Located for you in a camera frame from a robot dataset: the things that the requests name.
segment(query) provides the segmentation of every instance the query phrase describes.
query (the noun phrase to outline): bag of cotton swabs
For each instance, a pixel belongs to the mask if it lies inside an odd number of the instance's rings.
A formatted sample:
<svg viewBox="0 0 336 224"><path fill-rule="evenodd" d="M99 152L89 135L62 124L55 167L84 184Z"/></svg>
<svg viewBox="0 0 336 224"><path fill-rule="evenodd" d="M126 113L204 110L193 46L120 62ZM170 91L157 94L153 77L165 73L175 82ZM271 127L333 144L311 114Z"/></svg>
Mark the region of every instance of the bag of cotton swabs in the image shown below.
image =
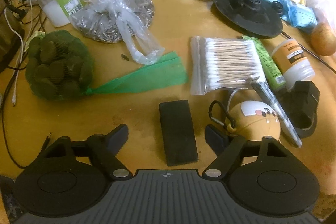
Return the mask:
<svg viewBox="0 0 336 224"><path fill-rule="evenodd" d="M191 94L219 88L252 89L255 79L266 81L252 40L193 37Z"/></svg>

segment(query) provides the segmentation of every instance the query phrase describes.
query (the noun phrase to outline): round toy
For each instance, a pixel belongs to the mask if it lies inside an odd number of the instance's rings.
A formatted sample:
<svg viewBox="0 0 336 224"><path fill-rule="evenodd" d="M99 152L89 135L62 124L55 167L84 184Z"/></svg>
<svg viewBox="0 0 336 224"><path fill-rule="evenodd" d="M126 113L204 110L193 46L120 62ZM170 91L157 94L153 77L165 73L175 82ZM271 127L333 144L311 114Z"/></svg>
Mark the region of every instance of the round toy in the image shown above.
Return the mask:
<svg viewBox="0 0 336 224"><path fill-rule="evenodd" d="M235 128L231 127L228 118L225 120L230 133L243 135L251 141L261 141L264 136L279 140L280 122L269 105L259 101L245 101L234 106L229 115L235 120Z"/></svg>

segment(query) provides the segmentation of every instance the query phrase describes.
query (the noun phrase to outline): clear plastic bag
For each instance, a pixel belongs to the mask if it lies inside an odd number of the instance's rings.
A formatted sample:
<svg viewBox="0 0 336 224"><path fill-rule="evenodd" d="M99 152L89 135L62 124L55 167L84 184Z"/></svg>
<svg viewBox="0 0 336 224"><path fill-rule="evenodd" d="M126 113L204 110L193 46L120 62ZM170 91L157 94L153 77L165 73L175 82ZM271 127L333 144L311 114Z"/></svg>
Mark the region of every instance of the clear plastic bag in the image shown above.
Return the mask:
<svg viewBox="0 0 336 224"><path fill-rule="evenodd" d="M192 95L219 88L252 89L251 81L265 81L252 40L193 37Z"/></svg>
<svg viewBox="0 0 336 224"><path fill-rule="evenodd" d="M148 30L154 13L151 0L82 1L87 5L69 21L84 36L107 43L123 39L132 58L140 64L154 64L162 56L165 49ZM145 55L137 49L133 34Z"/></svg>

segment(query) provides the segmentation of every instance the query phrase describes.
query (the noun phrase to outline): green netting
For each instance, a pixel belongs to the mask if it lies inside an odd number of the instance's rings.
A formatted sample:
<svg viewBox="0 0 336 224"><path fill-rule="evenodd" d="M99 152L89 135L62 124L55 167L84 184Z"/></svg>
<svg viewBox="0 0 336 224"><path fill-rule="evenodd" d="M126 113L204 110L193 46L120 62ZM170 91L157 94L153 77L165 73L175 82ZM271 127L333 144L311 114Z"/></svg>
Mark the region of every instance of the green netting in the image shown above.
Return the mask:
<svg viewBox="0 0 336 224"><path fill-rule="evenodd" d="M37 96L47 100L83 95L92 82L93 60L87 47L68 31L35 37L28 48L26 79Z"/></svg>
<svg viewBox="0 0 336 224"><path fill-rule="evenodd" d="M35 37L29 44L28 54L26 79L33 93L47 100L92 94L138 93L188 81L181 58L176 52L171 52L154 65L143 66L91 89L93 59L80 39L65 30Z"/></svg>
<svg viewBox="0 0 336 224"><path fill-rule="evenodd" d="M170 52L154 65L143 66L96 89L89 88L86 94L138 93L171 85L181 85L187 81L188 75L181 58L176 52Z"/></svg>

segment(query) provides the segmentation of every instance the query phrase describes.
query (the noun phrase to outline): green toothpaste tube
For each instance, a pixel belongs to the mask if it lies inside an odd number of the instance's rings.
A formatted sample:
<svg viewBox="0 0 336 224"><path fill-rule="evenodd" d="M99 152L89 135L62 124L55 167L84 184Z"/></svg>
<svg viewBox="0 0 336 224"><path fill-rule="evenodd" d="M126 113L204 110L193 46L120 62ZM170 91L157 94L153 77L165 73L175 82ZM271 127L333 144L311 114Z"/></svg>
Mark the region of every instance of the green toothpaste tube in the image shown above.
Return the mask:
<svg viewBox="0 0 336 224"><path fill-rule="evenodd" d="M278 91L286 84L286 80L274 63L273 59L265 49L263 43L255 37L247 37L243 35L243 39L253 40L255 48L257 50L259 59L261 61L262 69L264 70L266 79L273 91Z"/></svg>

